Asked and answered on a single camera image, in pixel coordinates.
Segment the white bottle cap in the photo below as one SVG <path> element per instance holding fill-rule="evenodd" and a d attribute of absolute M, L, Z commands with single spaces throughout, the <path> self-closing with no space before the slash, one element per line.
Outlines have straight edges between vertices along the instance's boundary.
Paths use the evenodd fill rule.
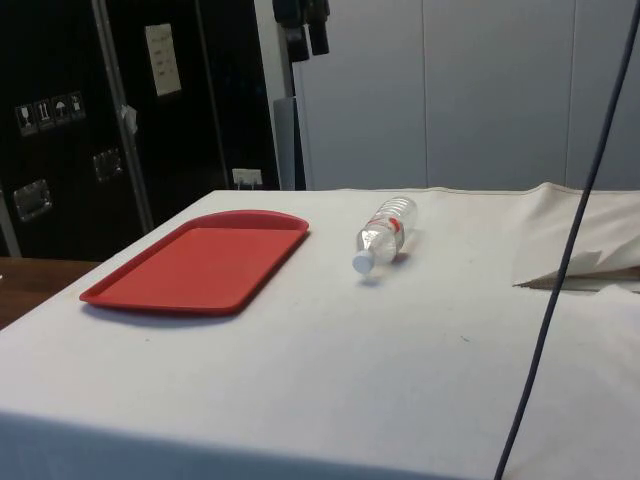
<path fill-rule="evenodd" d="M 353 268 L 362 275 L 367 275 L 373 269 L 373 253 L 369 250 L 361 250 L 353 257 Z"/>

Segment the red tray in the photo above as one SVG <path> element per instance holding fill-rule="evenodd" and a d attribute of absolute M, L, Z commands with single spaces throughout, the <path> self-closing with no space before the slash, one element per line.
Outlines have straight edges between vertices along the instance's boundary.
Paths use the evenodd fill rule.
<path fill-rule="evenodd" d="M 191 220 L 80 295 L 103 307 L 235 313 L 305 239 L 309 224 L 263 210 Z"/>

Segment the electrical outlet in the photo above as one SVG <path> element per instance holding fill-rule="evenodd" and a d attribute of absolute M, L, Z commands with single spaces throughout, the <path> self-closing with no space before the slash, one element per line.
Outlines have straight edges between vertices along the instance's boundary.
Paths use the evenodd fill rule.
<path fill-rule="evenodd" d="M 249 168 L 234 168 L 233 183 L 238 187 L 262 186 L 262 172 Z"/>

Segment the wooden surface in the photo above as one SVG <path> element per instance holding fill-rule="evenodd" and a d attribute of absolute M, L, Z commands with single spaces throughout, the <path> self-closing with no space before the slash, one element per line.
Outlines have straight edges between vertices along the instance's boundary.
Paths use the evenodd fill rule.
<path fill-rule="evenodd" d="M 0 258 L 0 330 L 99 263 Z"/>

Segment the black cable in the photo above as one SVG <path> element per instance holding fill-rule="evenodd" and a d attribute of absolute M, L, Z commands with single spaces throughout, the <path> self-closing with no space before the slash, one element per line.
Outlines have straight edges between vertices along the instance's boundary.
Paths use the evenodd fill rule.
<path fill-rule="evenodd" d="M 576 243 L 576 237 L 578 236 L 578 231 L 580 230 L 582 217 L 584 216 L 584 211 L 587 208 L 587 202 L 589 201 L 591 190 L 593 189 L 593 185 L 596 181 L 598 169 L 600 168 L 600 164 L 602 163 L 602 156 L 604 155 L 604 151 L 607 147 L 607 140 L 609 139 L 611 124 L 616 112 L 616 107 L 618 106 L 620 91 L 622 90 L 622 85 L 627 74 L 627 69 L 629 68 L 629 61 L 631 59 L 631 53 L 633 52 L 633 45 L 635 43 L 636 34 L 638 33 L 639 20 L 640 0 L 636 0 L 633 17 L 631 19 L 631 27 L 629 29 L 629 34 L 627 35 L 624 54 L 622 56 L 622 62 L 618 71 L 618 78 L 616 78 L 613 93 L 611 94 L 611 99 L 609 100 L 609 106 L 607 107 L 607 115 L 604 120 L 604 125 L 602 126 L 602 132 L 600 133 L 598 149 L 596 150 L 596 155 L 593 159 L 591 170 L 589 171 L 589 176 L 587 177 L 587 183 L 584 187 L 584 191 L 582 192 L 582 196 L 580 197 L 580 203 L 578 204 L 578 209 L 576 210 L 576 215 L 573 219 L 573 225 L 571 225 L 569 238 L 567 238 L 567 245 L 564 249 L 564 253 L 562 254 L 562 261 L 560 262 L 560 268 L 558 269 L 558 276 L 553 285 L 551 296 L 549 297 L 549 303 L 547 304 L 547 310 L 544 313 L 544 318 L 542 320 L 542 326 L 540 327 L 540 334 L 538 335 L 536 348 L 533 352 L 533 359 L 531 360 L 529 375 L 527 376 L 527 381 L 524 385 L 522 397 L 520 398 L 520 403 L 518 404 L 518 410 L 516 411 L 515 418 L 513 419 L 513 424 L 511 425 L 511 431 L 509 432 L 507 442 L 504 446 L 504 450 L 502 451 L 502 456 L 500 457 L 500 462 L 498 463 L 498 468 L 496 469 L 494 480 L 502 480 L 502 475 L 504 474 L 504 469 L 507 466 L 507 461 L 509 460 L 511 449 L 513 448 L 516 436 L 518 435 L 518 430 L 520 429 L 520 423 L 522 422 L 524 411 L 527 408 L 527 402 L 529 401 L 529 397 L 531 396 L 531 389 L 533 388 L 533 382 L 535 381 L 536 373 L 538 372 L 538 365 L 540 364 L 540 357 L 542 356 L 542 350 L 544 348 L 544 342 L 547 338 L 547 332 L 549 331 L 551 317 L 553 317 L 553 312 L 556 308 L 556 303 L 558 302 L 558 296 L 560 295 L 560 290 L 562 289 L 565 276 L 567 275 L 567 267 L 569 266 L 569 260 L 571 260 L 571 253 L 573 252 L 573 247 Z"/>

